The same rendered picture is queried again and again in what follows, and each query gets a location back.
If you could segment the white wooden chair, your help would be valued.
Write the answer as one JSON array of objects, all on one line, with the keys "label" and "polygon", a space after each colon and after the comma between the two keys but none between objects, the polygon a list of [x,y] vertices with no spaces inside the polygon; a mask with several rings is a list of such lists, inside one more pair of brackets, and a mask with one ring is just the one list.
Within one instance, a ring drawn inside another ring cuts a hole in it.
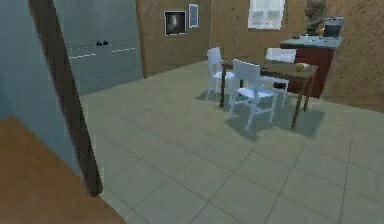
[{"label": "white wooden chair", "polygon": [[222,81],[222,57],[219,47],[211,48],[207,51],[207,64],[209,69],[209,82],[206,99],[213,92],[220,92],[221,81]]},{"label": "white wooden chair", "polygon": [[[295,49],[283,48],[268,48],[266,52],[266,61],[274,62],[289,62],[293,63],[296,57]],[[284,106],[290,80],[287,75],[283,73],[273,73],[272,75],[263,76],[263,80],[273,84],[273,89],[282,95],[281,106]]]},{"label": "white wooden chair", "polygon": [[[229,99],[229,116],[232,115],[237,105],[246,105],[250,108],[246,130],[250,129],[255,116],[269,113],[269,121],[272,122],[275,113],[278,93],[271,88],[263,86],[264,80],[261,77],[261,67],[238,59],[233,60],[234,82],[241,80],[247,81],[248,85],[244,87],[233,87]],[[262,109],[258,106],[262,99],[271,98],[271,106]]]}]

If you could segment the dark framed picture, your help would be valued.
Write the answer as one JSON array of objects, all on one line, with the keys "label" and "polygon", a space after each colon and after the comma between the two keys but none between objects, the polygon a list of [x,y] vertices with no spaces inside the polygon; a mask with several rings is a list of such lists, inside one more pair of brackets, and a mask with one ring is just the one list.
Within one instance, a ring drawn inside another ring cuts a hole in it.
[{"label": "dark framed picture", "polygon": [[186,33],[186,12],[165,11],[165,35],[179,35]]}]

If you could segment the white framed picture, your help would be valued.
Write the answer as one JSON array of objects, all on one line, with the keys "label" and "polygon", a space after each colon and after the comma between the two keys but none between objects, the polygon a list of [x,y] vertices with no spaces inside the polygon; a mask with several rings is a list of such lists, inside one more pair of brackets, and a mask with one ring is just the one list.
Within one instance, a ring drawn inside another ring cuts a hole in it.
[{"label": "white framed picture", "polygon": [[199,26],[199,6],[197,4],[190,4],[189,8],[189,27],[197,28]]}]

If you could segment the brown wooden dining table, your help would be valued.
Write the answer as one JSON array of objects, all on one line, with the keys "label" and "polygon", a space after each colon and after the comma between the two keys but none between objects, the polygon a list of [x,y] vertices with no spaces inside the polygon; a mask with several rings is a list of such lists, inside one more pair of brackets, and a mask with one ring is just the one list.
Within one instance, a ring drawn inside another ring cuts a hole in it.
[{"label": "brown wooden dining table", "polygon": [[[233,71],[233,60],[231,62],[224,62],[223,63],[223,69],[231,69]],[[310,93],[312,90],[313,80],[315,77],[315,74],[317,72],[318,67],[316,65],[309,65],[307,69],[304,71],[298,72],[296,70],[296,64],[295,63],[289,63],[289,62],[274,62],[274,61],[264,61],[262,63],[258,63],[261,67],[261,77],[263,79],[263,76],[272,75],[273,73],[283,73],[288,76],[289,80],[299,80],[303,83],[303,87],[301,88],[301,91],[299,93],[298,101],[296,103],[296,108],[294,111],[294,116],[292,118],[291,128],[294,128],[296,125],[296,120],[299,113],[299,108],[301,106],[301,101],[303,97],[305,97],[305,100],[308,101],[310,97]],[[232,83],[231,89],[233,87],[244,87],[247,86],[248,82],[241,80],[240,82],[234,82]],[[258,106],[262,109],[269,108],[271,106],[272,99],[266,98],[262,99]]]}]

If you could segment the grey room door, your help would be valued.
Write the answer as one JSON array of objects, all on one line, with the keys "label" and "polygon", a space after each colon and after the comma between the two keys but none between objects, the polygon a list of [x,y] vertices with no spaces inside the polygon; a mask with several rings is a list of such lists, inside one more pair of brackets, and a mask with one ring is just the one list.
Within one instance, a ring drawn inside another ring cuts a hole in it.
[{"label": "grey room door", "polygon": [[143,78],[135,0],[53,0],[78,93]]}]

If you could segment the white window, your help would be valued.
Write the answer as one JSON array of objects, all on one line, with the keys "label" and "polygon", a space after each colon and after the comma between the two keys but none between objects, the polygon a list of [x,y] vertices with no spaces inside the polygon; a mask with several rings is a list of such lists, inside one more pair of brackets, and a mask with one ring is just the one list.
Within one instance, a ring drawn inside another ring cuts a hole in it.
[{"label": "white window", "polygon": [[280,30],[285,0],[250,0],[249,29]]}]

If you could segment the red cabinet with grey top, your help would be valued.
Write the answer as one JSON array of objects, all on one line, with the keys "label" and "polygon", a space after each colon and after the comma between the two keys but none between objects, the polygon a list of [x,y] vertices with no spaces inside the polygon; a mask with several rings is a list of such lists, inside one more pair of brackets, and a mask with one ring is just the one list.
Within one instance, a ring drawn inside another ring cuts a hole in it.
[{"label": "red cabinet with grey top", "polygon": [[312,97],[319,98],[322,95],[334,55],[341,42],[341,37],[300,36],[298,39],[290,38],[280,43],[282,49],[296,50],[296,63],[318,66]]}]

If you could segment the brown bust statue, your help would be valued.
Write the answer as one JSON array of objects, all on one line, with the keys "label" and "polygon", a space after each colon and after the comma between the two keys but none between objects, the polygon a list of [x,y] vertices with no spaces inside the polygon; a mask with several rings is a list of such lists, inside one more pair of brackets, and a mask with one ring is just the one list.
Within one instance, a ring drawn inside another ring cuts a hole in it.
[{"label": "brown bust statue", "polygon": [[304,10],[306,19],[306,32],[308,35],[316,35],[317,28],[326,17],[326,0],[306,0]]}]

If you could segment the grey box appliance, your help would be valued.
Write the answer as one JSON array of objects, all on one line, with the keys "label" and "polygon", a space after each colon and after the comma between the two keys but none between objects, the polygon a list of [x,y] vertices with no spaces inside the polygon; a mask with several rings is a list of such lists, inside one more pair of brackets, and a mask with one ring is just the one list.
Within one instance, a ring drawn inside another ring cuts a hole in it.
[{"label": "grey box appliance", "polygon": [[328,17],[324,22],[324,37],[338,37],[345,18],[343,16]]}]

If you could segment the dark brown door frame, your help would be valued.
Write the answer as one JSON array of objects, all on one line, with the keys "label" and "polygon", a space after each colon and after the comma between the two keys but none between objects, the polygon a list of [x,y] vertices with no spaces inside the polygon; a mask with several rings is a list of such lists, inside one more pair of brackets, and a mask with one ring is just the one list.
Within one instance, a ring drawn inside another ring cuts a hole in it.
[{"label": "dark brown door frame", "polygon": [[74,145],[84,185],[91,197],[97,197],[103,191],[103,184],[54,1],[27,1],[67,130]]}]

